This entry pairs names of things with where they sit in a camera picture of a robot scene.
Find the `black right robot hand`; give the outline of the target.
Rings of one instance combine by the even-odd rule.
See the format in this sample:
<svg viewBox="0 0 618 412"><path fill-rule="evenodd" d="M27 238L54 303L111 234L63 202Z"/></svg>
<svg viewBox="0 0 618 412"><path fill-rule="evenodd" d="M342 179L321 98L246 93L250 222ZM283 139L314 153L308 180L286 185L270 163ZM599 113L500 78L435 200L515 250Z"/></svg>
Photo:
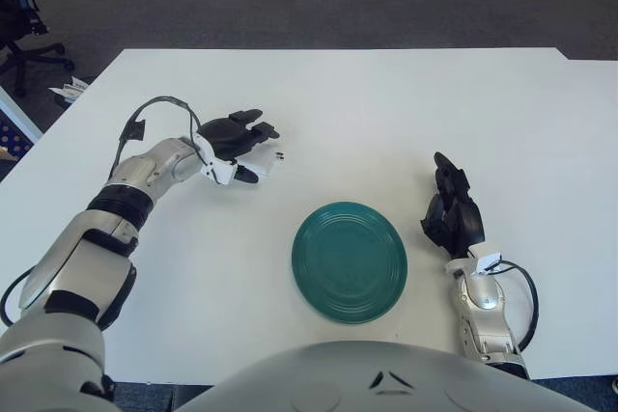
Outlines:
<svg viewBox="0 0 618 412"><path fill-rule="evenodd" d="M443 153L434 154L437 192L420 221L424 235L454 259L467 257L470 246L485 241L480 210L469 196L470 185L463 169Z"/></svg>

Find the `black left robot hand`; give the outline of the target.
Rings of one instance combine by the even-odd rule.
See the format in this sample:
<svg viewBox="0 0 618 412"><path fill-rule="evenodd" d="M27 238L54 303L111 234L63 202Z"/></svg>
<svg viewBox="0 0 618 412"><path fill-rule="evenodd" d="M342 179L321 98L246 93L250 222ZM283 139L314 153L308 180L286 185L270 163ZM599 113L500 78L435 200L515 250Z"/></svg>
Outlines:
<svg viewBox="0 0 618 412"><path fill-rule="evenodd" d="M234 179L255 184L258 175L250 169L238 165L238 157L250 153L257 145L280 137L275 127L261 122L249 127L263 115L260 109L237 111L226 118L219 118L202 124L197 133L209 142L216 158L230 161L237 166Z"/></svg>

